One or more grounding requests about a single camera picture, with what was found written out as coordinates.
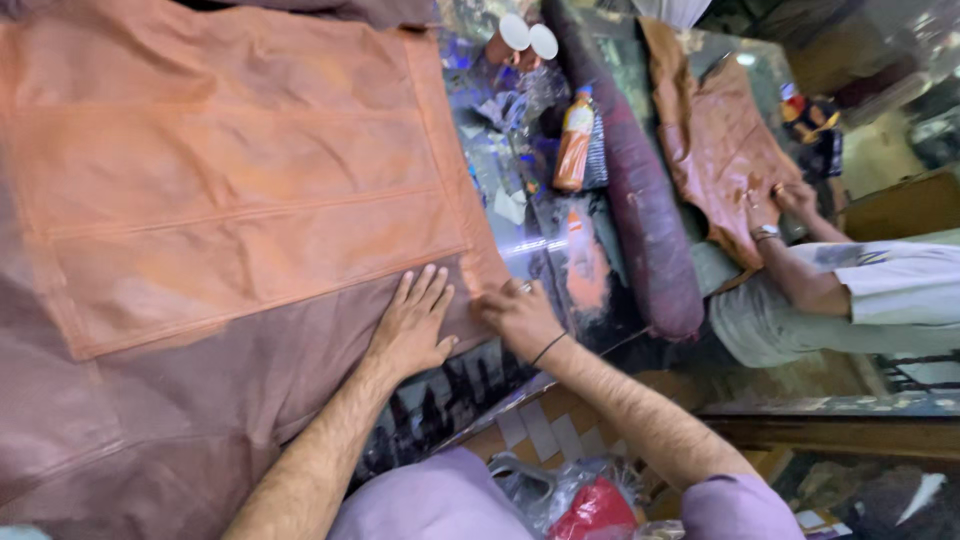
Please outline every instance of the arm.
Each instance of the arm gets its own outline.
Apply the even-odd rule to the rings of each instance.
[[[798,219],[807,220],[816,226],[817,221],[843,236],[821,218],[814,205],[813,189],[803,186],[778,186],[778,205]],[[833,272],[818,272],[805,260],[790,253],[779,236],[771,236],[762,227],[777,224],[777,213],[768,200],[763,200],[755,191],[748,191],[745,199],[747,225],[763,257],[763,263],[773,281],[780,287],[790,304],[804,313],[817,315],[849,316],[851,312],[850,291],[840,283]]]
[[[233,519],[228,540],[324,538],[333,524],[364,442],[394,387],[444,362],[457,342],[437,334],[453,285],[428,265],[411,288],[400,280],[359,366],[271,467]]]
[[[563,333],[540,282],[528,293],[510,280],[478,301],[481,315],[508,347],[531,361]],[[746,459],[679,406],[624,375],[566,336],[537,362],[610,420],[670,485],[685,490],[712,475],[756,475]]]
[[[774,196],[777,206],[803,223],[814,241],[834,244],[853,242],[817,213],[817,192],[808,184],[778,185],[774,188]]]

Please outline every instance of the plastic bottle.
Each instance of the plastic bottle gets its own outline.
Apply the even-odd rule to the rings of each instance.
[[[563,191],[580,191],[584,186],[587,148],[593,131],[592,93],[591,86],[577,88],[573,105],[564,115],[564,135],[557,154],[557,169],[553,173],[553,186]]]

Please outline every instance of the brown leather piece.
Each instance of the brown leather piece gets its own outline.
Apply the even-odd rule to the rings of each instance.
[[[432,37],[69,0],[0,59],[0,524],[216,537],[427,261],[489,337]]]
[[[220,534],[353,368],[399,280],[78,363],[30,285],[9,205],[0,209],[0,524],[55,538]],[[436,262],[464,288],[457,256]],[[466,337],[464,348],[484,338],[468,302],[456,295],[441,329]]]
[[[768,194],[803,175],[777,144],[756,109],[746,69],[735,55],[698,84],[676,34],[640,17],[650,48],[650,77],[660,115],[658,132],[673,181],[709,222],[708,239],[747,271],[763,267],[744,213],[748,189]],[[764,205],[779,212],[769,197]]]
[[[42,12],[59,2],[72,0],[0,0],[0,20],[19,20],[34,12]],[[206,8],[205,0],[177,0],[186,6]],[[225,0],[217,4],[259,6],[271,10],[309,13],[335,20],[366,22],[378,30],[401,24],[424,25],[433,22],[431,0]]]
[[[76,358],[454,254],[472,295],[507,277],[428,35],[71,0],[0,57],[0,162]]]

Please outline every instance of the plastic bag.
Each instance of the plastic bag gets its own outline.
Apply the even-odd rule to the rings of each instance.
[[[613,484],[598,476],[581,487],[570,508],[547,530],[547,540],[629,540],[636,518]]]
[[[636,530],[634,540],[680,540],[686,535],[680,520],[652,521]]]
[[[639,475],[616,455],[565,463],[544,497],[543,481],[521,473],[496,478],[538,538],[628,540],[639,504]]]

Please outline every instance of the wristwatch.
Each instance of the wristwatch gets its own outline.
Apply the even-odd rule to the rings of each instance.
[[[760,242],[767,238],[780,238],[780,227],[776,225],[761,225],[750,231],[750,238],[754,242]]]

